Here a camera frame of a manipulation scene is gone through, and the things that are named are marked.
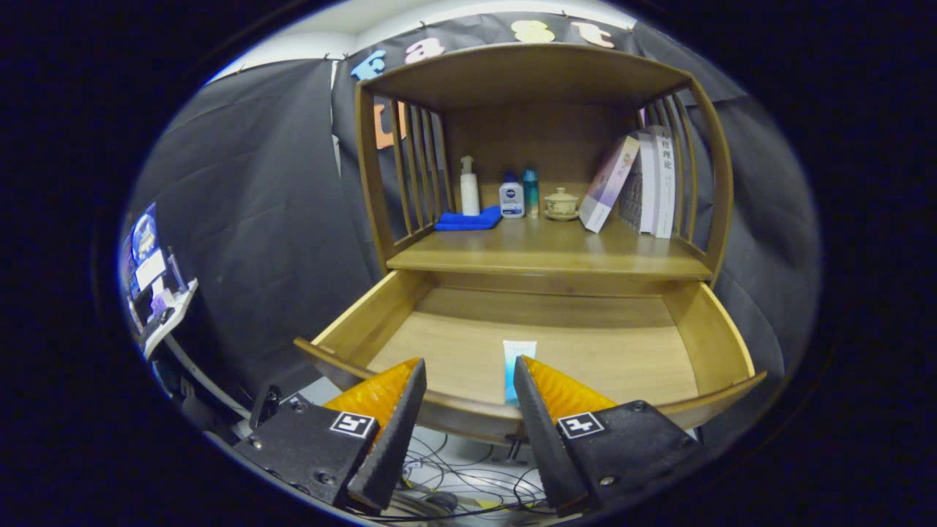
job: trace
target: folded cloth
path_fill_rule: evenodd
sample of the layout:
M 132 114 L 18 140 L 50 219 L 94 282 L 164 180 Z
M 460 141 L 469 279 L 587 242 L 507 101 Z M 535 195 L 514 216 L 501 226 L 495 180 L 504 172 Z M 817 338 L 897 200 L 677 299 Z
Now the folded cloth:
M 499 206 L 490 206 L 478 216 L 445 213 L 439 217 L 439 223 L 434 227 L 437 231 L 484 231 L 493 228 L 501 221 Z

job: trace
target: teal bottle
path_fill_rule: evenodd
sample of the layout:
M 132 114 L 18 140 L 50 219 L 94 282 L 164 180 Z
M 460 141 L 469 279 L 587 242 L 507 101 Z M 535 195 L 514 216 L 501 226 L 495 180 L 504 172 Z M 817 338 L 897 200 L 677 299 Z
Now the teal bottle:
M 527 209 L 528 217 L 540 216 L 540 179 L 537 172 L 531 169 L 524 171 L 524 208 Z

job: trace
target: screw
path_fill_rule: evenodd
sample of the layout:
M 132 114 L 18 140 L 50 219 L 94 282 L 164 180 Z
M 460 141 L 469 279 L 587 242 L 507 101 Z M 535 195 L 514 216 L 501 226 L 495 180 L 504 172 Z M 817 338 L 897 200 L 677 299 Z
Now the screw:
M 331 474 L 326 474 L 325 472 L 320 472 L 316 474 L 316 479 L 319 480 L 319 482 L 322 485 L 334 485 L 335 484 L 335 476 Z

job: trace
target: wooden drawer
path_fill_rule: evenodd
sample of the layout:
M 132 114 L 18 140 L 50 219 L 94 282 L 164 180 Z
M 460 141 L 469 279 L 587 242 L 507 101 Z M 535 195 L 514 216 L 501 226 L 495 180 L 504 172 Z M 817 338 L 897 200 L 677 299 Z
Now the wooden drawer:
M 520 411 L 503 404 L 505 339 L 536 340 L 544 364 L 615 401 L 644 399 L 684 429 L 765 377 L 697 281 L 396 270 L 295 343 L 343 390 L 422 357 L 420 424 L 505 443 L 523 433 Z

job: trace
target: wooden shelf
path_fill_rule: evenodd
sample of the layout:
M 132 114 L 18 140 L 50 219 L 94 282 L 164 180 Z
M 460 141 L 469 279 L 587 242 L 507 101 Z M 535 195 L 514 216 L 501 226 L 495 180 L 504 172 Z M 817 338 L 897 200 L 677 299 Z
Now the wooden shelf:
M 437 288 L 367 365 L 426 361 L 427 389 L 504 404 L 503 340 L 605 396 L 651 404 L 699 395 L 687 348 L 660 298 L 588 298 Z
M 677 240 L 638 234 L 618 218 L 599 233 L 579 220 L 503 219 L 490 231 L 436 232 L 396 254 L 392 269 L 498 274 L 614 275 L 708 280 L 712 271 Z
M 685 71 L 623 52 L 514 43 L 445 53 L 388 71 L 362 87 L 436 112 L 542 102 L 637 110 L 691 81 Z

